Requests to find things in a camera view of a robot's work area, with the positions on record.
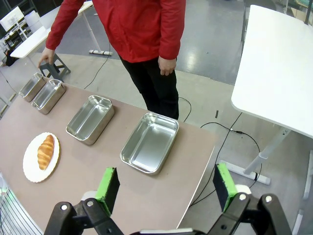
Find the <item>croissant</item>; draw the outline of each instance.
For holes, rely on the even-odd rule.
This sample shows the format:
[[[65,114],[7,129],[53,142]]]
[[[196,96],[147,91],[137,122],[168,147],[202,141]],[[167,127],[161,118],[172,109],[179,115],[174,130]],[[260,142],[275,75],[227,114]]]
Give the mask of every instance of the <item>croissant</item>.
[[[54,150],[54,139],[52,135],[48,135],[45,141],[38,148],[38,164],[41,170],[46,170],[48,167]]]

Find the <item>floor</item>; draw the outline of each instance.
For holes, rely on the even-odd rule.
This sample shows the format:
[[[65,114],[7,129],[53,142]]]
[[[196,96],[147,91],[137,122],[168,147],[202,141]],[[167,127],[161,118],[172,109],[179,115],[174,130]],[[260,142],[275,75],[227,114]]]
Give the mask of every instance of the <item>floor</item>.
[[[200,127],[207,122],[219,122],[230,127],[240,114],[232,107],[230,98],[240,62],[242,10],[243,3],[235,0],[187,0],[186,28],[178,58],[177,87],[179,95],[188,99],[192,104],[191,114],[186,121],[189,124]],[[94,9],[89,9],[87,18],[90,25],[101,48],[109,50],[102,25],[93,14]],[[92,49],[92,46],[86,46],[89,45],[89,42],[91,39],[80,18],[71,25],[57,49],[58,55],[72,71],[65,78],[65,82],[80,88],[84,88],[93,80],[96,72],[106,60],[99,56],[88,56],[88,50]],[[32,57],[33,62],[37,63],[39,57],[40,54],[35,53]],[[114,52],[112,59],[106,62],[87,89],[145,108],[143,99],[117,58],[117,54]],[[10,68],[0,68],[0,71],[13,89],[19,91],[36,72],[36,69],[29,61],[21,59]],[[7,97],[10,97],[13,92],[1,74],[0,91]],[[189,104],[180,99],[179,109],[179,119],[182,121],[189,113]],[[218,150],[227,134],[227,130],[215,124],[207,125],[204,129],[216,133],[219,141],[196,196],[208,180]],[[242,130],[253,136],[260,148],[263,149],[279,127],[242,114],[234,125],[234,129]],[[313,149],[312,139],[297,133],[290,133],[273,152],[271,158],[263,164],[262,174],[272,178],[271,185],[265,186],[256,183],[251,189],[256,197],[268,192],[276,194],[291,228],[299,208],[303,209],[304,219],[299,233],[302,235],[313,234],[313,190],[311,190],[308,201],[302,202],[310,149]],[[219,154],[219,159],[247,166],[257,153],[257,147],[251,139],[240,134],[230,133]],[[232,174],[232,176],[236,184],[250,186],[253,183],[252,180],[236,174]],[[213,185],[210,183],[203,195],[207,195],[212,190]],[[221,208],[216,194],[213,193],[210,197],[191,207],[180,226],[207,232],[220,214]],[[254,233],[249,225],[240,225],[235,234],[250,235]]]

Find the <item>small stool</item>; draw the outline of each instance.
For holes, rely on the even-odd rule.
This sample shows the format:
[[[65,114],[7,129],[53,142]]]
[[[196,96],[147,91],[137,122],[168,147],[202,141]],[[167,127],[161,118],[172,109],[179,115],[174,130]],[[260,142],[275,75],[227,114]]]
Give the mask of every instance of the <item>small stool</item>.
[[[55,65],[55,62],[56,61],[60,61],[60,63],[62,65]],[[70,73],[70,70],[68,69],[68,67],[63,63],[63,61],[58,57],[57,54],[54,54],[54,57],[53,57],[53,65],[49,64],[49,63],[46,63],[44,65],[40,65],[39,66],[39,69],[41,71],[41,73],[45,76],[45,77],[53,77],[54,79],[58,79],[62,82],[63,81],[63,77],[65,76],[65,73],[68,72]],[[44,73],[44,70],[48,70],[49,73],[48,75],[46,76],[45,73]]]

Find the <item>wire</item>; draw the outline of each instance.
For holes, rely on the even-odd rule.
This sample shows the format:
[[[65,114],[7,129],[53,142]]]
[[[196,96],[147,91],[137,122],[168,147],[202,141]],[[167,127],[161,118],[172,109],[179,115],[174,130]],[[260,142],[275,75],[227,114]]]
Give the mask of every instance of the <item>wire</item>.
[[[256,144],[256,146],[258,147],[258,151],[259,151],[259,152],[261,151],[261,150],[260,150],[260,147],[259,147],[259,145],[258,145],[258,143],[256,142],[256,140],[255,140],[252,136],[250,136],[249,134],[247,134],[247,133],[245,133],[245,132],[242,132],[242,131],[235,131],[235,130],[233,130],[233,129],[232,129],[232,126],[233,126],[234,124],[233,124],[230,128],[228,128],[228,127],[225,127],[225,126],[223,126],[222,124],[220,124],[220,123],[218,123],[218,122],[208,122],[208,123],[202,125],[201,128],[204,127],[205,125],[208,125],[208,124],[211,124],[211,123],[218,124],[218,125],[220,125],[220,126],[226,128],[226,129],[228,129],[227,135],[229,134],[230,131],[232,131],[232,132],[236,132],[236,133],[238,133],[238,134],[242,134],[242,135],[246,135],[246,136],[250,137],[250,138],[254,141],[254,143]],[[260,174],[261,174],[261,171],[262,171],[262,164],[261,164],[260,172],[259,172],[259,174],[258,174],[257,179],[253,182],[253,184],[252,184],[249,188],[251,188],[251,187],[258,181],[258,179],[259,179],[259,177],[260,177]],[[198,202],[195,202],[195,201],[198,200],[198,198],[200,197],[200,195],[201,195],[201,193],[200,193],[199,196],[194,200],[194,202],[193,202],[189,207],[191,207],[191,206],[193,206],[193,205],[199,203],[200,201],[204,200],[205,198],[209,197],[209,196],[210,196],[212,193],[214,193],[215,191],[216,191],[216,190],[213,190],[213,191],[210,192],[208,195],[206,195],[204,198],[202,198],[202,199],[199,200]]]
[[[111,44],[109,43],[109,54],[107,55],[107,59],[105,60],[105,62],[103,63],[103,65],[101,65],[100,69],[99,69],[98,72],[96,73],[96,75],[95,75],[95,77],[93,78],[93,80],[92,80],[87,86],[85,86],[84,89],[86,89],[88,86],[90,86],[91,83],[93,83],[93,81],[96,79],[96,77],[97,77],[99,71],[102,69],[102,67],[105,65],[105,63],[108,61],[108,58],[109,58],[109,56],[110,56],[110,52],[111,52]]]
[[[185,121],[187,120],[187,118],[189,117],[190,113],[191,113],[191,103],[190,103],[187,99],[185,99],[185,98],[183,98],[183,97],[179,97],[179,98],[185,100],[185,101],[188,102],[188,104],[190,105],[190,111],[189,111],[187,117],[186,117],[185,120],[184,120],[184,122],[185,122]]]
[[[13,87],[10,85],[9,81],[6,80],[7,84],[9,85],[9,87],[15,92],[15,93],[18,93],[16,90],[13,89]]]
[[[214,162],[214,167],[215,167],[217,158],[219,157],[219,154],[220,154],[220,152],[221,152],[221,149],[223,148],[223,146],[224,146],[224,144],[225,144],[225,141],[226,141],[226,139],[227,139],[227,137],[228,137],[228,135],[229,135],[229,133],[230,133],[230,129],[233,127],[233,125],[235,125],[235,123],[237,122],[237,120],[240,118],[241,114],[243,114],[243,113],[240,113],[240,114],[239,114],[239,116],[236,118],[236,120],[234,121],[234,123],[233,123],[233,124],[231,125],[231,127],[228,129],[228,133],[227,133],[227,135],[226,135],[226,137],[225,137],[225,139],[224,139],[224,141],[223,141],[223,143],[222,143],[222,146],[220,147],[219,152],[218,152],[218,154],[217,154],[217,156],[216,156],[216,159],[215,159],[215,162]],[[209,180],[206,182],[206,184],[205,184],[204,188],[202,189],[201,193],[198,195],[198,197],[194,200],[194,202],[193,202],[190,206],[193,206],[193,205],[194,205],[195,201],[197,201],[197,200],[199,199],[199,197],[200,197],[201,194],[203,193],[204,189],[205,189],[206,186],[209,184],[209,181],[210,181],[210,179],[211,179],[211,177],[212,177],[212,174],[213,174],[213,171],[214,171],[214,167],[213,167],[213,169],[212,169],[212,171],[211,171]]]

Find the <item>black cable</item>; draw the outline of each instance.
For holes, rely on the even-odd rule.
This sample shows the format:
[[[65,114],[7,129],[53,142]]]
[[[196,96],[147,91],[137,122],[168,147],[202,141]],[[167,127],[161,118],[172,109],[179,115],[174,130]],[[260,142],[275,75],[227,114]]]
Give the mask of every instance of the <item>black cable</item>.
[[[2,235],[4,235],[3,227],[2,227],[2,215],[1,215],[1,210],[0,210],[0,227],[2,231]]]
[[[6,80],[7,84],[9,85],[9,87],[15,92],[18,93],[16,90],[13,89],[13,87],[10,85],[9,81],[4,77],[4,79]]]
[[[261,168],[260,168],[260,172],[259,172],[258,178],[256,179],[256,181],[253,182],[253,184],[252,184],[249,188],[251,188],[251,187],[258,181],[258,179],[259,179],[259,177],[260,177],[260,174],[261,174],[261,170],[262,170],[262,164],[261,164]],[[205,198],[207,198],[208,196],[210,196],[210,195],[211,195],[212,193],[214,193],[215,191],[216,191],[216,189],[213,190],[212,192],[210,192],[208,195],[206,195],[204,198],[202,198],[202,199],[199,200],[198,202],[191,204],[189,207],[192,207],[192,206],[194,206],[195,204],[199,203],[200,201],[204,200]]]
[[[255,140],[252,136],[250,136],[249,134],[247,134],[247,133],[245,133],[245,132],[232,130],[231,127],[230,127],[230,128],[225,127],[225,126],[221,125],[221,124],[218,123],[218,122],[208,122],[208,123],[202,125],[201,127],[203,127],[203,126],[205,126],[205,125],[207,125],[207,124],[211,124],[211,123],[218,124],[218,125],[220,125],[220,126],[226,128],[226,129],[228,129],[228,134],[229,134],[230,131],[233,131],[233,132],[236,132],[236,133],[238,133],[238,134],[242,134],[242,135],[246,135],[246,136],[250,137],[250,138],[255,142],[256,146],[258,147],[258,151],[259,151],[259,152],[261,151],[261,150],[260,150],[260,147],[259,147],[259,145],[258,145],[258,143],[256,142],[256,140]],[[261,171],[262,171],[262,164],[261,164],[261,168],[260,168],[260,171],[259,171],[259,174],[258,174],[257,179],[253,182],[253,184],[252,184],[249,188],[251,188],[251,187],[257,182],[257,180],[258,180],[259,177],[260,177]],[[195,205],[195,204],[197,204],[197,203],[199,203],[200,201],[204,200],[205,198],[209,197],[209,196],[210,196],[212,193],[214,193],[215,191],[216,191],[216,190],[213,190],[213,191],[210,192],[207,196],[205,196],[204,198],[202,198],[202,199],[199,200],[198,202],[195,202],[195,201],[200,197],[200,195],[201,195],[201,193],[202,193],[202,192],[201,192],[200,195],[199,195],[199,196],[194,200],[194,202],[190,205],[190,207],[193,206],[193,205]]]
[[[206,235],[206,233],[199,231],[199,230],[193,230],[195,235]]]
[[[215,167],[217,158],[219,157],[219,154],[220,154],[220,152],[221,152],[221,149],[223,148],[223,146],[224,146],[224,144],[225,144],[225,141],[226,141],[226,139],[227,139],[227,137],[228,137],[228,135],[229,135],[230,129],[233,127],[233,125],[235,125],[236,121],[239,119],[239,117],[241,116],[241,114],[243,114],[243,113],[240,113],[240,114],[239,114],[239,116],[236,118],[235,122],[234,122],[234,123],[231,125],[231,127],[228,129],[228,133],[227,133],[227,135],[226,135],[226,137],[225,137],[225,139],[224,139],[224,141],[223,141],[223,143],[222,143],[222,146],[220,147],[219,152],[218,152],[218,154],[217,154],[217,156],[216,156],[216,159],[215,159],[215,162],[214,162],[214,166],[213,166],[213,169],[212,169],[212,171],[211,171],[209,180],[206,182],[206,184],[205,184],[204,188],[202,189],[201,193],[199,194],[199,196],[194,200],[194,202],[193,202],[190,206],[193,206],[193,205],[194,205],[195,201],[197,201],[197,200],[199,199],[199,197],[200,197],[201,194],[203,193],[204,189],[205,189],[206,186],[209,184],[210,179],[211,179],[212,174],[213,174],[213,171],[214,171],[214,167]]]
[[[183,99],[183,100],[187,101],[187,102],[188,102],[188,104],[190,105],[190,111],[189,111],[189,113],[188,113],[187,117],[186,117],[186,118],[185,118],[185,120],[184,120],[184,122],[185,122],[185,121],[187,120],[187,118],[189,117],[190,113],[191,113],[191,103],[190,103],[187,99],[185,99],[185,98],[183,98],[183,97],[179,97],[179,98],[181,98],[181,99]]]
[[[86,89],[88,86],[90,86],[91,83],[93,83],[93,81],[96,79],[96,77],[97,77],[99,71],[102,69],[102,67],[105,65],[105,63],[108,61],[108,58],[109,58],[109,56],[110,56],[110,52],[111,52],[111,44],[109,43],[109,54],[107,55],[107,59],[105,60],[105,62],[103,63],[103,65],[100,67],[100,69],[99,69],[98,72],[96,73],[96,75],[95,75],[95,77],[93,78],[93,80],[92,80],[87,86],[85,86],[84,89]]]

